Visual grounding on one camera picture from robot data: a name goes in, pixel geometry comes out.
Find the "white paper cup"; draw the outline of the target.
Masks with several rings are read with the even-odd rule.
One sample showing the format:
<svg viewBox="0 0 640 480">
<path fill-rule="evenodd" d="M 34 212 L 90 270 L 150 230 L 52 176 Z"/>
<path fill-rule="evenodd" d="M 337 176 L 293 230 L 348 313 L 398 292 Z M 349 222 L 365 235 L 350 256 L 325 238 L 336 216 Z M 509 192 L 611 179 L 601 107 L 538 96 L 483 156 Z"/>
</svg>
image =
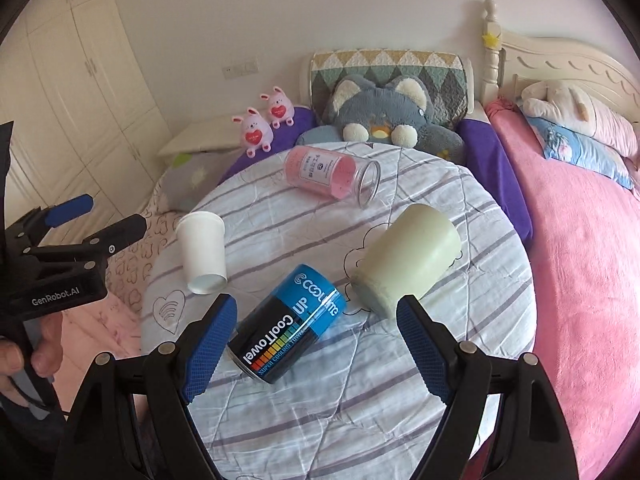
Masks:
<svg viewBox="0 0 640 480">
<path fill-rule="evenodd" d="M 186 214 L 176 229 L 186 286 L 195 295 L 218 292 L 227 284 L 224 220 L 209 211 Z"/>
</svg>

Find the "clear jar pink contents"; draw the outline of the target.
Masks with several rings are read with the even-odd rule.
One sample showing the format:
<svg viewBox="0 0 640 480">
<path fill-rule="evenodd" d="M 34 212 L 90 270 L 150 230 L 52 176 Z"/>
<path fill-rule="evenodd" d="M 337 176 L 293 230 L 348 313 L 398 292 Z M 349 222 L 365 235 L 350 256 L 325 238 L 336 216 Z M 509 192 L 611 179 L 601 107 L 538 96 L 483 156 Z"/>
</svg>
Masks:
<svg viewBox="0 0 640 480">
<path fill-rule="evenodd" d="M 294 188 L 367 207 L 378 192 L 382 169 L 376 160 L 301 145 L 285 157 L 285 180 Z"/>
</svg>

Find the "pale green ceramic cup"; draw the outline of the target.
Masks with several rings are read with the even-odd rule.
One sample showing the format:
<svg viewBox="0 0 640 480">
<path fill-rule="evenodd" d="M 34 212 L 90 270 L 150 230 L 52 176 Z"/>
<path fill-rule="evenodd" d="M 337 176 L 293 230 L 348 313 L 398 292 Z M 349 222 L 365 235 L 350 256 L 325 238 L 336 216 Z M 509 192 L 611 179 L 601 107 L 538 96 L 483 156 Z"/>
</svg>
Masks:
<svg viewBox="0 0 640 480">
<path fill-rule="evenodd" d="M 394 318 L 402 297 L 422 298 L 460 255 L 460 235 L 448 217 L 431 206 L 412 204 L 364 245 L 350 284 L 363 307 Z"/>
</svg>

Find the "heart pattern bedsheet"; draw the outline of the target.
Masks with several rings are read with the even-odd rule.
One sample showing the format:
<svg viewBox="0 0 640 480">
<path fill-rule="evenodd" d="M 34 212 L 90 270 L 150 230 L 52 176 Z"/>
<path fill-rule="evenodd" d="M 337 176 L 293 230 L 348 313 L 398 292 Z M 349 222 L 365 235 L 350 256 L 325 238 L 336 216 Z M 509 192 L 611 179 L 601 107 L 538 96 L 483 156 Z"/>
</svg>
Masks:
<svg viewBox="0 0 640 480">
<path fill-rule="evenodd" d="M 140 214 L 146 221 L 144 237 L 111 258 L 106 271 L 108 290 L 135 314 L 142 310 L 153 264 L 167 244 L 175 239 L 175 227 L 183 216 L 182 212 L 169 209 L 160 182 Z"/>
</svg>

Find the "grey flower pillow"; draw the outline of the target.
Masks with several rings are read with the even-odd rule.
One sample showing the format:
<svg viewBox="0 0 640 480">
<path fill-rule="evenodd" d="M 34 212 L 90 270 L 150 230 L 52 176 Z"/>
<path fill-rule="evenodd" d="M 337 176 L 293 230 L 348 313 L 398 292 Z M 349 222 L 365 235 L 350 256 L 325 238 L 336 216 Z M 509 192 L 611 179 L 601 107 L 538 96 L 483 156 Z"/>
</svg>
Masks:
<svg viewBox="0 0 640 480">
<path fill-rule="evenodd" d="M 224 150 L 177 155 L 158 181 L 157 211 L 191 211 L 241 154 L 241 150 Z"/>
</svg>

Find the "left pink bunny toy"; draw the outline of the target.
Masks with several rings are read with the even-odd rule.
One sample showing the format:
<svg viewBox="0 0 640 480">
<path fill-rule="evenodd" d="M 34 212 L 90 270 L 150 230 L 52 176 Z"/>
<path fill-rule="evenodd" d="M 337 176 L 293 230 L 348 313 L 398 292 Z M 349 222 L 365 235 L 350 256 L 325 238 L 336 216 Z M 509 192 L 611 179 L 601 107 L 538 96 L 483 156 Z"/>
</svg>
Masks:
<svg viewBox="0 0 640 480">
<path fill-rule="evenodd" d="M 270 123 L 256 108 L 249 107 L 243 116 L 233 116 L 232 122 L 241 128 L 241 144 L 248 158 L 254 158 L 259 151 L 271 151 L 273 131 Z"/>
</svg>

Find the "blue black CoolTowel can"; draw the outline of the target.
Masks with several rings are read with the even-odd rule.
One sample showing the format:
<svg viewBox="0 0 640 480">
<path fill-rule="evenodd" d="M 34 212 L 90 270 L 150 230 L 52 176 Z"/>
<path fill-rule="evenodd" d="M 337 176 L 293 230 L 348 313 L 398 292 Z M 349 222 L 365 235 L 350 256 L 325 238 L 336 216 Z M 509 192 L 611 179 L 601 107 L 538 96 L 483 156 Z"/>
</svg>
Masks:
<svg viewBox="0 0 640 480">
<path fill-rule="evenodd" d="M 301 264 L 247 315 L 228 343 L 235 364 L 272 385 L 328 330 L 345 297 L 321 273 Z"/>
</svg>

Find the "pink fleece blanket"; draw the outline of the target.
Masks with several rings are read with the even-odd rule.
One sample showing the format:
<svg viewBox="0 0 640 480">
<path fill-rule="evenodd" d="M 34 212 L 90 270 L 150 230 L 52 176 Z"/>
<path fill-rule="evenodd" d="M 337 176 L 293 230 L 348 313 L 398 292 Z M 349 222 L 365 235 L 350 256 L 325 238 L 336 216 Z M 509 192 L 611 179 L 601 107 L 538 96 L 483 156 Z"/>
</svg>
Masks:
<svg viewBox="0 0 640 480">
<path fill-rule="evenodd" d="M 533 221 L 535 353 L 594 479 L 639 414 L 639 202 L 613 180 L 544 157 L 518 107 L 485 108 Z"/>
</svg>

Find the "right pink bunny toy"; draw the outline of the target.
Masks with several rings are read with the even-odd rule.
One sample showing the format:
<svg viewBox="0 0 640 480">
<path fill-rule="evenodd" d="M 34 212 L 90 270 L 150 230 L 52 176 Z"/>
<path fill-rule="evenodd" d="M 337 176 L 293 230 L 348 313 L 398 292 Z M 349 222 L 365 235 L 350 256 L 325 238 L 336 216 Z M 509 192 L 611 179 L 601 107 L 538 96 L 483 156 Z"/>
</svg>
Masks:
<svg viewBox="0 0 640 480">
<path fill-rule="evenodd" d="M 273 129 L 294 125 L 295 106 L 280 87 L 274 86 L 270 93 L 262 93 L 260 98 L 267 103 L 267 116 Z"/>
</svg>

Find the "purple blanket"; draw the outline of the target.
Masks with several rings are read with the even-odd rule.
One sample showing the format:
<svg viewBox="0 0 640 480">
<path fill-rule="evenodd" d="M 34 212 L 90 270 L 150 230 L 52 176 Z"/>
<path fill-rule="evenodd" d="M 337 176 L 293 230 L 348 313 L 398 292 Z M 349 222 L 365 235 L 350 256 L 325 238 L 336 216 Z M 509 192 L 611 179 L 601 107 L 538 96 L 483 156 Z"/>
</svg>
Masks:
<svg viewBox="0 0 640 480">
<path fill-rule="evenodd" d="M 465 143 L 465 166 L 484 186 L 514 226 L 523 245 L 529 248 L 534 240 L 532 217 L 513 167 L 506 156 L 495 129 L 486 117 L 466 116 L 457 125 L 457 134 Z M 294 125 L 274 129 L 271 151 L 258 150 L 254 157 L 243 154 L 219 180 L 228 180 L 244 169 L 285 152 L 295 145 L 342 142 L 332 126 L 318 126 L 314 113 L 307 107 L 296 106 Z"/>
</svg>

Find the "blue cartoon pillow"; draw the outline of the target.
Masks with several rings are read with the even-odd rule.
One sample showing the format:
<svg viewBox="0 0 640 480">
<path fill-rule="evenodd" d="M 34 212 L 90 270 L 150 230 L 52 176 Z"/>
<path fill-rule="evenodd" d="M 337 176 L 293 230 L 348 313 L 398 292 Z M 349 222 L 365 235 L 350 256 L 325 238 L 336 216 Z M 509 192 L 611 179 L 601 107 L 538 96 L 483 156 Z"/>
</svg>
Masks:
<svg viewBox="0 0 640 480">
<path fill-rule="evenodd" d="M 626 190 L 634 188 L 634 181 L 623 159 L 609 146 L 542 118 L 525 115 L 525 119 L 535 133 L 546 159 L 593 171 Z"/>
</svg>

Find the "white dog plush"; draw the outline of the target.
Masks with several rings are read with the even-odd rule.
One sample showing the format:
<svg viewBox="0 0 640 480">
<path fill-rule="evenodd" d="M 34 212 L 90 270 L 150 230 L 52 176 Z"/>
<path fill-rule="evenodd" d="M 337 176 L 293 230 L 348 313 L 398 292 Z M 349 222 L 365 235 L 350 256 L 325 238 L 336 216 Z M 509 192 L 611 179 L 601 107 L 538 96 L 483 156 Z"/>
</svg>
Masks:
<svg viewBox="0 0 640 480">
<path fill-rule="evenodd" d="M 632 123 L 577 84 L 538 81 L 522 90 L 521 99 L 524 114 L 529 117 L 590 136 L 628 159 L 639 156 L 638 136 Z"/>
</svg>

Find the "cream wooden headboard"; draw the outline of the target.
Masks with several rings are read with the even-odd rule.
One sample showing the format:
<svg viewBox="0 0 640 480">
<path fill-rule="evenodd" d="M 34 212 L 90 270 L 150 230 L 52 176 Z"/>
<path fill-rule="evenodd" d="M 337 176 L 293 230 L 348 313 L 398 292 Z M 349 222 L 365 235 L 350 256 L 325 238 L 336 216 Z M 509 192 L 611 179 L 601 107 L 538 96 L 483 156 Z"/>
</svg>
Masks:
<svg viewBox="0 0 640 480">
<path fill-rule="evenodd" d="M 516 100 L 538 80 L 574 82 L 630 122 L 639 120 L 639 81 L 615 58 L 584 42 L 529 37 L 498 21 L 494 0 L 483 3 L 483 67 L 476 71 L 477 99 L 484 105 L 503 96 Z"/>
</svg>

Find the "green diamond quilted cushion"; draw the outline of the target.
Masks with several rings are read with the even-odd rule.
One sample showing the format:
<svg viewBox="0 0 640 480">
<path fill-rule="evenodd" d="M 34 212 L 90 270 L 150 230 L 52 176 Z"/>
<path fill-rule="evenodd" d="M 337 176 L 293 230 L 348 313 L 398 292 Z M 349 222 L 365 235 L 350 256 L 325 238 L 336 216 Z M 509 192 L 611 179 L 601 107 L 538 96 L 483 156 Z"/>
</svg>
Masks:
<svg viewBox="0 0 640 480">
<path fill-rule="evenodd" d="M 379 87 L 398 76 L 415 76 L 432 100 L 434 122 L 450 129 L 474 112 L 471 61 L 439 51 L 363 48 L 314 52 L 300 68 L 300 99 L 321 119 L 336 85 L 348 75 L 363 76 Z"/>
</svg>

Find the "white wall socket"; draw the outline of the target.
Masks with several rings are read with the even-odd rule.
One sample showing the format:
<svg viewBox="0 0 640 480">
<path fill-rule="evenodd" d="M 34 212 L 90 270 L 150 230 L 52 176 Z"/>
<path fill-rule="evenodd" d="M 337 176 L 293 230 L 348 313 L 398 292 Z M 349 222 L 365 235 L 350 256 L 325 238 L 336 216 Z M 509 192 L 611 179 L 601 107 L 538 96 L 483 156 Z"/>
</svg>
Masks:
<svg viewBox="0 0 640 480">
<path fill-rule="evenodd" d="M 259 67 L 256 58 L 251 58 L 248 61 L 239 62 L 233 65 L 224 66 L 222 68 L 222 74 L 224 79 L 232 80 L 250 75 L 255 75 L 259 72 Z"/>
</svg>

